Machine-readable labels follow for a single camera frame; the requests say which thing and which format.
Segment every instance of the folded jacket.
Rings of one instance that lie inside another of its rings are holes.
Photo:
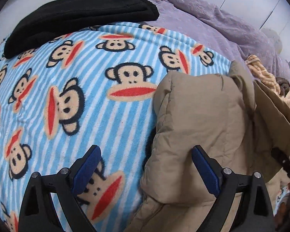
[[[265,182],[281,169],[271,157],[290,155],[290,108],[237,62],[228,76],[189,76],[170,71],[155,92],[157,134],[140,185],[144,201],[125,232],[195,232],[215,197],[191,159],[201,145],[209,157],[235,173],[260,172]],[[279,180],[268,184],[271,201]],[[240,201],[236,194],[222,231],[229,231]]]
[[[85,27],[118,21],[155,21],[157,7],[148,0],[56,0],[22,19],[4,47],[5,58],[42,46],[55,37]]]

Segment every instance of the beige knitted cloth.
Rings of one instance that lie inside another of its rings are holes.
[[[276,82],[275,76],[267,71],[256,55],[250,55],[245,61],[245,64],[256,78],[260,79],[264,85],[276,93],[276,95],[290,108],[290,91],[286,96],[280,96],[281,89],[279,84]]]

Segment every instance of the lavender plush blanket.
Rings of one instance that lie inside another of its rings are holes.
[[[160,17],[146,24],[181,32],[244,66],[249,55],[257,55],[268,71],[290,82],[287,61],[275,52],[264,33],[240,18],[203,0],[150,1],[157,6]]]

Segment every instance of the beige jacket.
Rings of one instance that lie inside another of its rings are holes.
[[[222,167],[240,174],[259,171],[266,182],[281,169],[271,148],[290,155],[290,108],[266,86],[252,82],[237,62],[228,76],[170,71],[158,85],[154,109],[157,134],[140,181],[145,197],[125,232],[198,229],[215,197],[192,162],[197,144]],[[270,183],[271,200],[279,183],[280,178]],[[229,231],[239,197],[222,231]]]

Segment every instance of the purple bed sheet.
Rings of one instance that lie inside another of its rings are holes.
[[[203,0],[150,0],[160,13],[145,22],[183,33],[229,60],[244,61],[257,55],[265,68],[290,82],[290,68],[259,29]]]

